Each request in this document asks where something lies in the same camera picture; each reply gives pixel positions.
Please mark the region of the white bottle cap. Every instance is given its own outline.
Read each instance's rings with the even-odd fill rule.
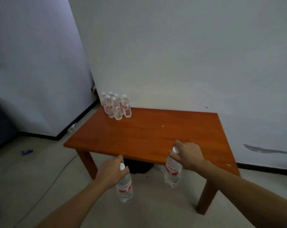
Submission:
[[[120,170],[124,170],[125,169],[125,165],[123,163],[120,163]]]
[[[179,149],[176,146],[174,146],[172,149],[172,152],[173,153],[179,153]]]

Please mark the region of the wall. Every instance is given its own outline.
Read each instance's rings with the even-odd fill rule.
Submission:
[[[287,0],[69,2],[99,91],[217,112],[237,162],[287,169]]]
[[[57,136],[91,87],[68,0],[0,0],[0,105],[21,131]]]

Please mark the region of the person's right arm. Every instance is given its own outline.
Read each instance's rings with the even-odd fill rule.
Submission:
[[[197,144],[174,143],[179,154],[169,156],[207,179],[257,228],[287,227],[287,200],[204,160]]]

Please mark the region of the tiled floor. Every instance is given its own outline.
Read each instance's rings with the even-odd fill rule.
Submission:
[[[91,110],[77,128],[95,111]],[[77,155],[75,150],[63,147],[70,136],[67,134],[60,141],[19,137],[0,149],[1,228],[35,226],[91,181],[80,158],[73,159]],[[34,149],[34,152],[20,156],[20,151],[28,149]],[[97,167],[111,158],[100,154],[92,156]],[[287,199],[287,176],[249,170],[240,172],[243,178]],[[147,174],[132,175],[132,201],[122,204],[115,189],[108,190],[96,202],[81,227],[253,227],[220,192],[205,216],[197,214],[194,205],[205,180],[196,173],[184,171],[174,190],[164,184],[163,178],[159,168],[153,168]]]

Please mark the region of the blue object on floor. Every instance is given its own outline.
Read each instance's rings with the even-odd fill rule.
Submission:
[[[24,155],[27,155],[29,153],[32,153],[34,150],[33,149],[29,149],[27,151],[21,151],[21,155],[24,156]]]

